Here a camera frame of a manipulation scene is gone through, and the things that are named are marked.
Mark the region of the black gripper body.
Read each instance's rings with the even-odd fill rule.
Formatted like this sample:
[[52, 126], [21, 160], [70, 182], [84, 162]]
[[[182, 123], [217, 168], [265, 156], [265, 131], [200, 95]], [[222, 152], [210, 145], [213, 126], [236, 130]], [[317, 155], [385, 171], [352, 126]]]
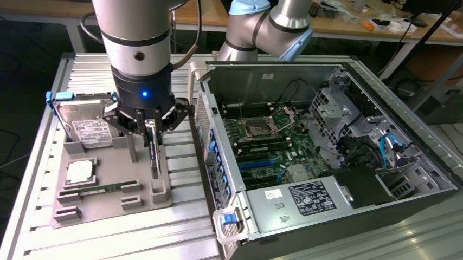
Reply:
[[133, 120], [142, 112], [142, 118], [161, 118], [161, 129], [166, 130], [176, 121], [169, 110], [174, 107], [174, 96], [170, 91], [172, 65], [146, 76], [128, 76], [110, 67], [118, 97], [118, 110]]

